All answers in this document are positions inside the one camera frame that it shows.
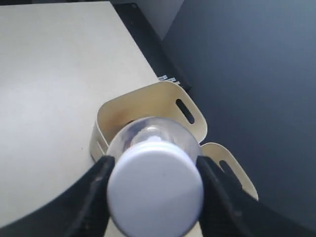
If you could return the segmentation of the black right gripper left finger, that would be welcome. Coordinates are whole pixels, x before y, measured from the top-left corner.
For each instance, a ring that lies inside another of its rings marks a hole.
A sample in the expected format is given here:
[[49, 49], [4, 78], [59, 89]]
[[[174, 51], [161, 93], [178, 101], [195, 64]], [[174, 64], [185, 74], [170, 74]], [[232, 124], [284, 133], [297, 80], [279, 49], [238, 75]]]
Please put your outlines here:
[[102, 237], [110, 214], [107, 184], [115, 159], [101, 157], [60, 196], [0, 229], [2, 237]]

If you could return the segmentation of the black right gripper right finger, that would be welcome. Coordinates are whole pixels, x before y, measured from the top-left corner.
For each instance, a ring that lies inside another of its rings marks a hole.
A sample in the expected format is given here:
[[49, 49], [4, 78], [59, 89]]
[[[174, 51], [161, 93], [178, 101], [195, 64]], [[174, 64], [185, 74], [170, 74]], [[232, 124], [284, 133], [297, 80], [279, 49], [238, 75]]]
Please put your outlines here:
[[209, 157], [196, 167], [204, 188], [199, 225], [204, 237], [314, 237], [315, 231], [255, 200]]

